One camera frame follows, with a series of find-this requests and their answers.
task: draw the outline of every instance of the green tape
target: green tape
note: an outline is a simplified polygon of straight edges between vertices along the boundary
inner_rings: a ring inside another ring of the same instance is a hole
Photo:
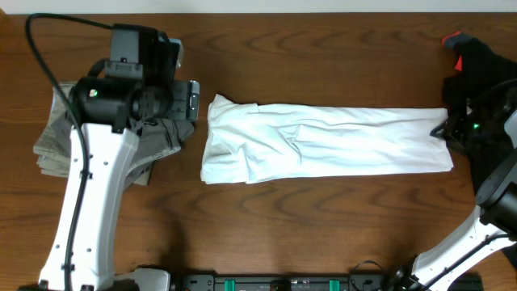
[[[330,291],[339,291],[339,280],[330,280]]]
[[[235,280],[225,280],[225,291],[235,291]]]

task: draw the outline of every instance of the white fabric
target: white fabric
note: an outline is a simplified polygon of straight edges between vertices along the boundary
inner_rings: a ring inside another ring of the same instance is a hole
[[[208,108],[201,179],[257,183],[280,178],[450,171],[445,141],[429,132],[447,110],[235,104]]]

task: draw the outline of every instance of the folded gray clothing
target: folded gray clothing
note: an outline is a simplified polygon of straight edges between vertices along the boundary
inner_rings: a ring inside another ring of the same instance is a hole
[[[61,89],[69,94],[72,86],[74,82],[62,83]],[[71,128],[71,122],[65,118],[65,107],[54,91],[47,127],[34,145],[34,152],[40,155],[38,165],[43,174],[68,176]],[[193,132],[194,126],[185,120],[158,119],[156,125],[145,124],[124,187],[131,183],[147,184],[153,161],[180,151],[180,142],[185,141]]]

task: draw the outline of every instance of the wood grain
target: wood grain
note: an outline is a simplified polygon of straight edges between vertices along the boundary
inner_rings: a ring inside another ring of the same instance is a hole
[[[179,78],[202,85],[200,120],[182,151],[158,162],[148,187],[125,194],[116,269],[162,264],[181,272],[338,273],[374,259],[397,266],[433,247],[472,211],[469,163],[449,173],[200,181],[206,114],[220,92],[238,103],[436,108],[454,74],[445,34],[462,30],[517,59],[513,14],[88,15],[180,38]],[[0,289],[37,280],[50,250],[65,180],[40,174],[32,145],[52,88],[28,51],[23,16],[0,18]],[[40,20],[36,41],[60,80],[109,54],[109,33]],[[487,290],[515,290],[502,254],[475,267]]]

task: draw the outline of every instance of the white wall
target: white wall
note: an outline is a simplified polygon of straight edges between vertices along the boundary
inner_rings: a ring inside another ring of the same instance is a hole
[[[517,0],[0,0],[8,14],[505,12]]]

